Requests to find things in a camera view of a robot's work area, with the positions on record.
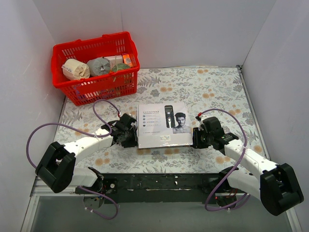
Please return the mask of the white hair clipper box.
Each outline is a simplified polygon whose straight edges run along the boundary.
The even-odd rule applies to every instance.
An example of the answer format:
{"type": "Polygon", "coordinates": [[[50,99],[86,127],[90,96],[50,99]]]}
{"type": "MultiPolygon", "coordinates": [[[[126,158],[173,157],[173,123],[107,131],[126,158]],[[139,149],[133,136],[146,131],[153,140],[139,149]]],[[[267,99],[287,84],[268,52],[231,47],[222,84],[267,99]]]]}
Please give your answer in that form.
{"type": "Polygon", "coordinates": [[[138,148],[193,144],[193,129],[184,102],[138,105],[138,148]]]}

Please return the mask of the red plastic shopping basket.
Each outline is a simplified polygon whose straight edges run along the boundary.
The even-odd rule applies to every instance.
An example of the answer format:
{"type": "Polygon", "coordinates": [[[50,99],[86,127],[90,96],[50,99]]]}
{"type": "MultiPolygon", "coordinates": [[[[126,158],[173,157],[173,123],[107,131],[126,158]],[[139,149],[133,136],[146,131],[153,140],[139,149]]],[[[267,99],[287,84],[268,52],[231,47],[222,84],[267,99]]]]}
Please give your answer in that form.
{"type": "Polygon", "coordinates": [[[89,40],[57,44],[51,58],[52,82],[76,106],[93,103],[98,99],[112,99],[137,92],[140,63],[138,52],[129,32],[105,34],[89,40]],[[129,55],[133,67],[106,75],[81,80],[69,80],[62,65],[70,58],[83,63],[98,57],[129,55]]]}

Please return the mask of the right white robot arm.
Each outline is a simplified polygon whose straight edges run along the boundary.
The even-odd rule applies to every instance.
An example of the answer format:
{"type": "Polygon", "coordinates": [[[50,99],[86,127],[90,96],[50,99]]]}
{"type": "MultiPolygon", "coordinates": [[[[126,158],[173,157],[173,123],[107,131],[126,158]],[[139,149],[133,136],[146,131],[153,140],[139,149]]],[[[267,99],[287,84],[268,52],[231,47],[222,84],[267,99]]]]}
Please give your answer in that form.
{"type": "Polygon", "coordinates": [[[195,149],[212,146],[247,169],[247,173],[243,173],[238,167],[222,170],[211,194],[218,190],[229,192],[239,189],[259,199],[264,208],[274,216],[304,201],[292,166],[287,163],[279,165],[246,148],[236,135],[225,133],[219,119],[214,116],[198,115],[196,119],[199,126],[193,129],[195,149]]]}

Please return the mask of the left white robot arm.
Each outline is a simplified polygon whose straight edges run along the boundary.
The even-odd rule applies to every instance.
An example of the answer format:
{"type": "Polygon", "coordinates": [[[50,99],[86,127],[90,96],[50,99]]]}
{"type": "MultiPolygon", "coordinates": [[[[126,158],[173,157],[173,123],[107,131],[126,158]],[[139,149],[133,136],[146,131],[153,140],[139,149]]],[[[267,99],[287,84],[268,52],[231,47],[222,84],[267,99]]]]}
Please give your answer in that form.
{"type": "Polygon", "coordinates": [[[104,188],[104,176],[93,167],[77,168],[83,159],[97,151],[113,145],[123,148],[136,147],[136,119],[129,114],[123,114],[119,120],[101,126],[91,136],[60,144],[51,143],[35,173],[54,192],[60,193],[68,187],[81,186],[92,193],[98,193],[104,188]]]}

